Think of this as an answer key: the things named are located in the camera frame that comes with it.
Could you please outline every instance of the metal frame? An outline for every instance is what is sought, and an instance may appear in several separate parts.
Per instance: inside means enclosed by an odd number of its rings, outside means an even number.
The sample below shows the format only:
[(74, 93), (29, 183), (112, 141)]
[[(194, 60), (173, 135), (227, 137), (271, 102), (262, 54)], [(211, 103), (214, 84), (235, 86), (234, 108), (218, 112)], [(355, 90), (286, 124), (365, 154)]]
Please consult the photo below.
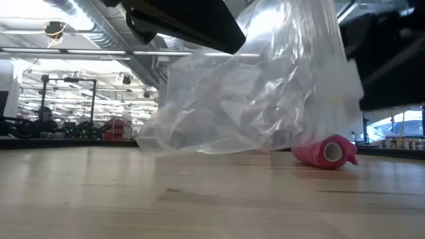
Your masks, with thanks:
[(63, 80), (64, 82), (69, 83), (78, 83), (80, 81), (85, 82), (93, 82), (93, 94), (92, 94), (92, 109), (90, 110), (90, 122), (93, 122), (93, 115), (94, 115), (94, 100), (96, 98), (96, 88), (98, 86), (98, 81), (96, 79), (79, 79), (79, 78), (49, 78), (48, 75), (42, 75), (41, 81), (42, 81), (42, 92), (41, 92), (41, 107), (44, 106), (44, 103), (46, 102), (46, 92), (47, 92), (47, 83), (51, 80)]

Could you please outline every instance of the plastic bag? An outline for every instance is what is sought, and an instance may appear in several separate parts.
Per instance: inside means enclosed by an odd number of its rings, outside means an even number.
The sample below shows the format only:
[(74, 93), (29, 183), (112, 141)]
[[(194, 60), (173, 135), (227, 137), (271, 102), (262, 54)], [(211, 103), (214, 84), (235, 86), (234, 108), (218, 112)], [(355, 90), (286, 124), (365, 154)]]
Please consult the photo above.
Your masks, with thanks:
[(309, 145), (360, 115), (363, 89), (332, 0), (259, 0), (237, 21), (247, 36), (237, 54), (202, 48), (170, 66), (167, 102), (141, 129), (142, 149)]

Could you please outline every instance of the ceiling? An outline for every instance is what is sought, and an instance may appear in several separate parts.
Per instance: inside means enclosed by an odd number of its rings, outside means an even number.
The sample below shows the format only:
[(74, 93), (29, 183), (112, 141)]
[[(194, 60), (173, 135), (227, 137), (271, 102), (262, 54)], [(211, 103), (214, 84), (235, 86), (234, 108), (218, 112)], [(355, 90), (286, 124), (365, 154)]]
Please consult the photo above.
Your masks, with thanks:
[[(237, 16), (254, 0), (225, 0)], [(335, 0), (336, 10), (349, 1)], [(362, 0), (345, 16), (347, 19), (368, 11), (406, 7), (406, 0)], [(0, 0), (0, 46), (22, 48), (66, 48), (93, 50), (193, 50), (199, 46), (168, 36), (156, 36), (148, 45), (141, 44), (126, 25), (121, 7), (107, 8), (99, 0)], [(50, 21), (66, 24), (61, 41), (52, 41), (44, 33)], [(22, 55), (6, 54), (24, 74), (19, 113), (34, 117), (40, 106), (41, 76), (97, 79), (98, 91), (94, 119), (131, 115), (143, 124), (157, 110), (157, 89), (166, 82), (167, 67), (178, 56), (93, 56), (93, 55)], [(130, 76), (131, 84), (122, 83)], [(90, 113), (91, 82), (78, 84), (50, 81), (46, 104), (58, 121), (85, 119)]]

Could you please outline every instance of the wooden table surface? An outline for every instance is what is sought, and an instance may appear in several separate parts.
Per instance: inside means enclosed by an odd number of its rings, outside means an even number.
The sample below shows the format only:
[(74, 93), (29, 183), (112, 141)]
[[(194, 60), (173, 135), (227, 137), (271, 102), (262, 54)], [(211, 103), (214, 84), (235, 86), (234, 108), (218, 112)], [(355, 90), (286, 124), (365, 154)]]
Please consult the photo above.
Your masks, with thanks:
[(0, 238), (425, 238), (425, 161), (0, 151)]

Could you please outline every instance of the pink roll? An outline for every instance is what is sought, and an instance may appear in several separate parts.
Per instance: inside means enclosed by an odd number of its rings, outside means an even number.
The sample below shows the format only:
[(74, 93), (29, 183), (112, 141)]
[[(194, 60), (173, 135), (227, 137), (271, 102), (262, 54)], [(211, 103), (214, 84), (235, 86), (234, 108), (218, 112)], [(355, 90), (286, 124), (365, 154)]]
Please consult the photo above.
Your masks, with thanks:
[(358, 165), (357, 148), (340, 135), (332, 135), (308, 147), (293, 147), (292, 154), (301, 162), (322, 169), (339, 169), (346, 162)]

